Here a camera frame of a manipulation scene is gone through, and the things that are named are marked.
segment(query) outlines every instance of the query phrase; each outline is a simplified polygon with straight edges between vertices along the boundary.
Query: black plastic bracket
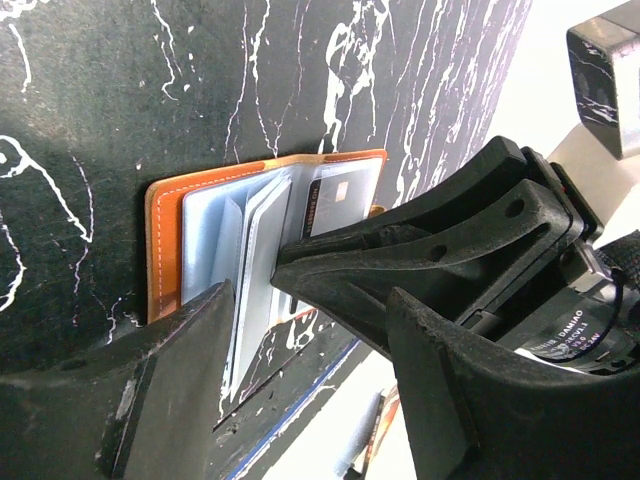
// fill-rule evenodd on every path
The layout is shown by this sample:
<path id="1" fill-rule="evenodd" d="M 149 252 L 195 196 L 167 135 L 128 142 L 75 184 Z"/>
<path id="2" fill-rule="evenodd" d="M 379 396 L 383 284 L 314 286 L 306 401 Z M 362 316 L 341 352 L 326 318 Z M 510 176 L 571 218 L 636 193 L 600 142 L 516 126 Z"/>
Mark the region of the black plastic bracket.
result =
<path id="1" fill-rule="evenodd" d="M 201 478 L 230 283 L 47 371 L 0 376 L 0 478 Z"/>
<path id="2" fill-rule="evenodd" d="M 420 479 L 637 479 L 639 373 L 521 357 L 402 290 L 387 331 Z"/>
<path id="3" fill-rule="evenodd" d="M 476 324 L 477 312 L 495 314 L 583 229 L 549 165 L 496 137 L 407 204 L 284 247 L 272 283 L 388 356 L 393 287 L 457 324 Z"/>

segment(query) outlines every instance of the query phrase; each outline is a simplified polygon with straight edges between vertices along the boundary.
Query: black marble surface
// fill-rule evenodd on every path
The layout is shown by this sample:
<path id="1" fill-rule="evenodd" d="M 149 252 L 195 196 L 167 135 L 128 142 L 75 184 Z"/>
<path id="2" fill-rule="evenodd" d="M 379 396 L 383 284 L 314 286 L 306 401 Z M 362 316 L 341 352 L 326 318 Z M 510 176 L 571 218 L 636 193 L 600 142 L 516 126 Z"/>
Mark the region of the black marble surface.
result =
<path id="1" fill-rule="evenodd" d="M 154 180 L 384 147 L 391 207 L 453 173 L 530 1 L 0 2 L 0 372 L 141 324 Z M 328 323 L 310 325 L 265 337 L 252 389 Z"/>

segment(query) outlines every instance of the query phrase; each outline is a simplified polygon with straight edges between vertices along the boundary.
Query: card slot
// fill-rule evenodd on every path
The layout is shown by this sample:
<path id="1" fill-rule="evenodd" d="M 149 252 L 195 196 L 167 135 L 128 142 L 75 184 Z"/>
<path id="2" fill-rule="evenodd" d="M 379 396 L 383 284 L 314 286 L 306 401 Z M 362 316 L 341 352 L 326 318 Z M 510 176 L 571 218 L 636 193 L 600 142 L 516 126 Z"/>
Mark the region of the card slot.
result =
<path id="1" fill-rule="evenodd" d="M 271 275 L 280 247 L 290 192 L 291 179 L 282 179 L 268 198 L 256 208 L 251 221 L 238 300 L 232 394 L 249 369 L 271 323 L 275 290 L 271 286 Z"/>
<path id="2" fill-rule="evenodd" d="M 262 173 L 232 184 L 206 187 L 185 195 L 182 203 L 182 303 L 212 285 L 212 272 L 227 199 L 235 202 L 243 214 L 248 192 L 258 187 L 263 188 L 276 176 L 275 171 Z"/>
<path id="3" fill-rule="evenodd" d="M 226 198 L 220 235 L 216 242 L 210 286 L 224 282 L 228 278 L 237 292 L 242 220 L 241 208 L 233 199 Z"/>

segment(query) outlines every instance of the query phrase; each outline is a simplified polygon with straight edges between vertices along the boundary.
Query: card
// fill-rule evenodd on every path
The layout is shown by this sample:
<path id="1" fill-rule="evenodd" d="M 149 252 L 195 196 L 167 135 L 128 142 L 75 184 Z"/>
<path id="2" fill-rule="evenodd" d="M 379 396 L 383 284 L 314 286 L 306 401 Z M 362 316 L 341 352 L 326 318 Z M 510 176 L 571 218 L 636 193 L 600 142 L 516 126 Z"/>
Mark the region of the card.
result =
<path id="1" fill-rule="evenodd" d="M 246 264 L 237 302 L 239 311 L 232 367 L 232 394 L 244 378 L 269 328 L 275 290 L 271 286 L 271 276 L 280 249 L 290 191 L 291 179 L 282 179 L 258 206 L 251 219 Z"/>
<path id="2" fill-rule="evenodd" d="M 371 162 L 318 169 L 309 186 L 302 238 L 353 225 L 367 217 L 377 184 Z"/>

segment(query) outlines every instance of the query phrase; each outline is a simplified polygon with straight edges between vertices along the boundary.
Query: mounting hole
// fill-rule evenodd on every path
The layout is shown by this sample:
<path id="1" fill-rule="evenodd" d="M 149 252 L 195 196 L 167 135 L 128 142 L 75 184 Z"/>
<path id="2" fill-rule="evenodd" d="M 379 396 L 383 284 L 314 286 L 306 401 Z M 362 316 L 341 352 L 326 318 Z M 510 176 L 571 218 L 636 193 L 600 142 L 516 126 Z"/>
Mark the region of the mounting hole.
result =
<path id="1" fill-rule="evenodd" d="M 427 252 L 427 260 L 431 262 L 439 262 L 447 253 L 447 247 L 438 245 Z"/>
<path id="2" fill-rule="evenodd" d="M 68 362 L 64 362 L 60 365 L 60 370 L 68 372 L 69 370 L 77 370 L 79 368 L 86 367 L 87 365 L 87 361 L 83 359 L 69 360 Z"/>
<path id="3" fill-rule="evenodd" d="M 514 200 L 509 204 L 509 206 L 505 209 L 504 214 L 507 218 L 517 217 L 524 210 L 524 200 L 521 198 L 518 200 Z"/>
<path id="4" fill-rule="evenodd" d="M 573 260 L 576 258 L 576 254 L 573 250 L 567 250 L 562 255 L 560 255 L 560 266 L 562 268 L 567 268 L 569 265 L 573 263 Z"/>

